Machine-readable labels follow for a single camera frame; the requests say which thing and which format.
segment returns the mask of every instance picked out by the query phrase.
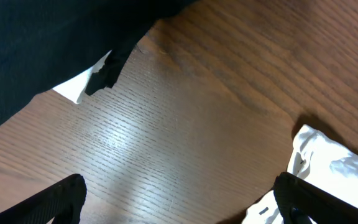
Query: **wooden table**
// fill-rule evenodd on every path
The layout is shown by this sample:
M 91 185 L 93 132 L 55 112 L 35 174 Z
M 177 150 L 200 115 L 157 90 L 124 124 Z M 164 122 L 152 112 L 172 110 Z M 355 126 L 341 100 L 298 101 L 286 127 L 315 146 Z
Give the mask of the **wooden table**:
M 217 223 L 271 188 L 303 123 L 358 153 L 358 1 L 203 0 L 112 90 L 49 91 L 0 127 L 0 212 L 79 173 L 82 223 Z

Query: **white fabric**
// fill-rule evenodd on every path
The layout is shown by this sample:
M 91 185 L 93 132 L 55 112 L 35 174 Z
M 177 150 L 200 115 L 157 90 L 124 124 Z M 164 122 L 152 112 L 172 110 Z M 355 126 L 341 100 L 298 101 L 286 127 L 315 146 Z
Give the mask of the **white fabric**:
M 287 172 L 358 208 L 358 155 L 321 131 L 307 125 L 300 129 L 293 140 Z M 283 223 L 273 191 L 248 208 L 242 222 L 268 223 Z
M 101 58 L 95 65 L 80 73 L 76 77 L 56 86 L 53 88 L 56 92 L 71 100 L 76 104 L 82 102 L 83 95 L 85 94 L 85 88 L 91 78 L 92 73 L 96 73 L 103 67 L 104 61 L 110 54 L 109 51 L 103 58 Z

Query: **black garment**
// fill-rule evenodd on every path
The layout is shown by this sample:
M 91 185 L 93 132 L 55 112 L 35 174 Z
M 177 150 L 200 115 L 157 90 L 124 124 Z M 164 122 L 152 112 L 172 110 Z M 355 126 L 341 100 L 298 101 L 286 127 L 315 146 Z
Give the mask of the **black garment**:
M 87 93 L 112 87 L 157 19 L 195 0 L 0 0 L 0 125 L 34 95 L 94 65 L 108 66 Z

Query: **crumpled white cloth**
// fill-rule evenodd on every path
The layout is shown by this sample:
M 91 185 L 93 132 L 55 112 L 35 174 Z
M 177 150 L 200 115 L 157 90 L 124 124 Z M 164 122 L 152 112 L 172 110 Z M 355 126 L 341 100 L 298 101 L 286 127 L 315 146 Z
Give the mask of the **crumpled white cloth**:
M 358 208 L 358 155 L 321 131 L 307 125 L 299 130 L 287 172 Z M 242 222 L 268 223 L 283 223 L 273 191 L 249 207 Z
M 75 104 L 80 104 L 85 94 L 85 88 L 90 81 L 92 73 L 96 73 L 103 67 L 104 61 L 110 54 L 109 51 L 103 58 L 101 58 L 95 65 L 80 73 L 76 77 L 53 88 L 56 92 L 71 100 Z

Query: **white cloth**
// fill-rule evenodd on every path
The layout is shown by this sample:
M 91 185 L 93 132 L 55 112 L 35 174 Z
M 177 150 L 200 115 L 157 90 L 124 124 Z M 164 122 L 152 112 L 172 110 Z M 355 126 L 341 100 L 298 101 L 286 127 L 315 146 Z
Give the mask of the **white cloth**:
M 307 125 L 300 129 L 293 140 L 287 172 L 358 208 L 358 155 L 321 131 Z M 268 223 L 283 223 L 273 191 L 248 208 L 242 222 Z
M 85 94 L 85 88 L 90 81 L 92 73 L 96 73 L 103 67 L 104 61 L 107 56 L 110 54 L 109 51 L 103 58 L 101 58 L 95 65 L 80 73 L 76 77 L 56 86 L 53 88 L 56 92 L 64 96 L 65 98 L 71 100 L 76 104 L 82 102 L 83 95 Z

